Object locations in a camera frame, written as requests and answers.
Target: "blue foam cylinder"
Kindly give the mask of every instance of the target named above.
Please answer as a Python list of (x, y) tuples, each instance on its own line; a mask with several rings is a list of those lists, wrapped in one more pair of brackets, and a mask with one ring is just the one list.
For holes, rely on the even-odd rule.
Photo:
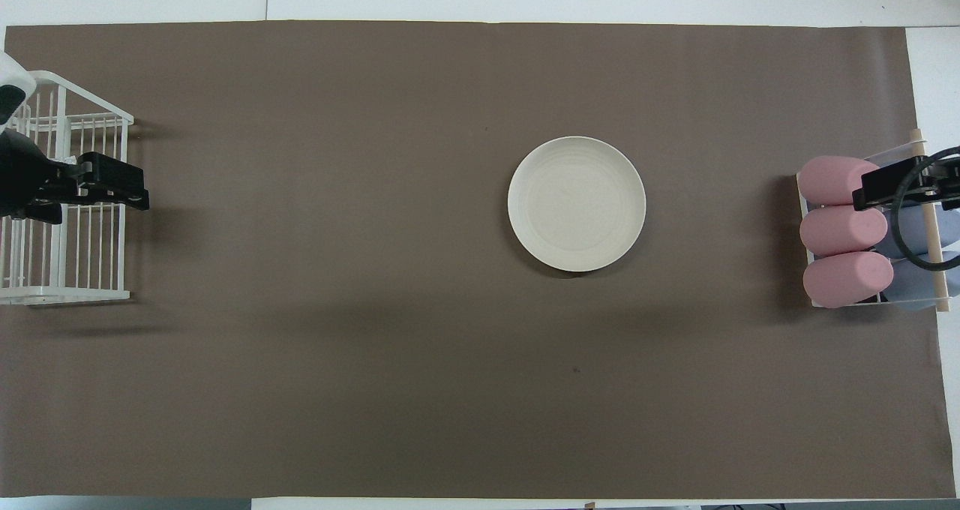
[[(957, 251), (943, 252), (943, 260), (951, 260), (956, 256)], [(930, 260), (927, 254), (919, 258)], [(946, 290), (951, 297), (960, 294), (960, 267), (946, 271)], [(933, 274), (906, 259), (899, 260), (894, 263), (894, 280), (883, 291), (883, 295), (892, 302), (934, 298), (937, 293), (933, 290)], [(936, 304), (936, 301), (912, 301), (908, 304), (897, 304), (897, 308), (916, 311)]]
[[(945, 210), (940, 206), (937, 209), (937, 226), (940, 229), (940, 247), (945, 248), (950, 244), (960, 240), (960, 209)], [(887, 234), (877, 244), (877, 252), (881, 256), (890, 258), (903, 258), (902, 251), (894, 243), (894, 235), (890, 225), (890, 212), (883, 213), (887, 218)], [(926, 249), (926, 226), (923, 225), (923, 207), (921, 205), (909, 206), (901, 209), (899, 215), (901, 222), (901, 234), (906, 247), (915, 254), (925, 254)]]

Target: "dish rack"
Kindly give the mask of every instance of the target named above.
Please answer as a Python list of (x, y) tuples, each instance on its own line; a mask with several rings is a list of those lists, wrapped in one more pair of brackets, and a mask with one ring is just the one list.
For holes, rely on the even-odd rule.
[[(926, 155), (926, 139), (923, 139), (923, 134), (921, 130), (912, 130), (910, 131), (910, 142), (898, 145), (898, 147), (891, 148), (890, 150), (879, 152), (879, 154), (870, 155), (870, 157), (865, 157), (867, 161), (870, 161), (871, 164), (878, 165), (879, 167), (884, 167), (885, 165), (892, 164), (895, 161), (901, 161), (902, 159), (916, 157), (917, 155)], [(812, 205), (807, 202), (803, 195), (800, 193), (799, 185), (796, 188), (796, 195), (799, 197), (799, 213), (801, 213), (801, 218), (805, 218), (806, 214), (810, 210), (818, 209), (819, 205)], [(944, 253), (943, 249), (940, 246), (940, 227), (937, 225), (936, 217), (936, 207), (934, 205), (939, 205), (939, 202), (927, 203), (927, 205), (922, 205), (923, 213), (923, 225), (926, 228), (926, 246), (927, 253), (930, 257), (930, 262), (943, 262)], [(810, 253), (810, 250), (806, 250), (806, 264), (812, 264), (814, 260), (818, 257), (814, 256), (813, 253)], [(933, 280), (933, 291), (936, 295), (933, 298), (915, 298), (909, 299), (909, 301), (888, 301), (882, 297), (881, 294), (874, 295), (874, 297), (863, 299), (863, 301), (858, 301), (856, 304), (851, 305), (885, 305), (885, 304), (910, 304), (910, 302), (933, 302), (936, 301), (937, 311), (946, 312), (950, 311), (950, 293), (947, 289), (947, 275), (943, 271), (930, 271), (930, 280)], [(815, 301), (810, 301), (810, 304), (814, 308), (822, 308), (822, 305), (817, 304)]]
[[(127, 161), (130, 113), (48, 71), (32, 71), (37, 92), (9, 128), (46, 157), (75, 164), (83, 152)], [(62, 205), (63, 223), (0, 220), (0, 305), (129, 299), (124, 285), (126, 206)]]

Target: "wire basket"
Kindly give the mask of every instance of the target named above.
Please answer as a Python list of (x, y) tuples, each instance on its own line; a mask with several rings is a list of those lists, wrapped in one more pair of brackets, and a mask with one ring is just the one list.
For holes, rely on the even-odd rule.
[[(83, 152), (127, 161), (134, 117), (48, 71), (30, 73), (37, 92), (10, 128), (53, 161)], [(129, 299), (124, 288), (127, 209), (119, 203), (61, 205), (63, 223), (0, 219), (0, 305), (52, 305)]]

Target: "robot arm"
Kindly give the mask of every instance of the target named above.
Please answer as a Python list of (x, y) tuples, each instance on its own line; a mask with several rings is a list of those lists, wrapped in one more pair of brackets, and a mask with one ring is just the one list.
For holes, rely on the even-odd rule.
[(905, 203), (940, 203), (945, 210), (960, 209), (960, 145), (926, 157), (910, 157), (862, 175), (863, 187), (853, 192), (853, 208), (890, 206), (890, 231), (894, 242), (910, 262), (929, 270), (943, 272), (960, 266), (960, 256), (945, 262), (925, 261), (903, 241), (899, 229), (899, 210)]
[(33, 140), (7, 128), (34, 90), (34, 77), (0, 52), (0, 218), (56, 225), (62, 223), (62, 203), (150, 209), (140, 168), (95, 151), (81, 154), (75, 165), (52, 161)]
[(0, 51), (0, 130), (7, 127), (14, 111), (34, 95), (34, 90), (37, 90), (34, 77), (17, 60)]

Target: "black cable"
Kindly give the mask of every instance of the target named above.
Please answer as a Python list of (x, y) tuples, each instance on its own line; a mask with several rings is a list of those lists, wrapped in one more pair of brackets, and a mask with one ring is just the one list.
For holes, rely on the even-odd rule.
[(910, 262), (923, 268), (923, 270), (929, 270), (930, 272), (942, 272), (956, 268), (960, 266), (960, 256), (954, 256), (949, 261), (943, 262), (927, 262), (922, 258), (919, 258), (916, 253), (913, 253), (906, 247), (906, 242), (903, 241), (903, 235), (899, 229), (899, 212), (903, 206), (903, 199), (906, 197), (906, 192), (910, 188), (911, 183), (914, 181), (916, 176), (918, 176), (923, 169), (929, 167), (930, 165), (936, 164), (937, 161), (940, 161), (943, 158), (946, 158), (947, 155), (960, 154), (960, 145), (956, 145), (953, 148), (947, 148), (936, 152), (936, 154), (929, 155), (921, 159), (913, 169), (910, 169), (899, 184), (897, 185), (897, 191), (894, 192), (894, 199), (892, 200), (892, 205), (890, 206), (890, 229), (892, 230), (892, 236), (894, 236), (894, 243), (897, 244), (897, 247), (903, 253), (903, 257), (906, 257)]
[[(766, 502), (763, 505), (769, 506), (774, 510), (786, 510), (786, 504), (783, 504), (782, 502), (777, 502), (774, 504), (770, 504)], [(713, 510), (723, 510), (724, 508), (733, 508), (733, 510), (743, 510), (743, 506), (741, 506), (740, 504), (724, 504), (723, 506), (714, 506)]]

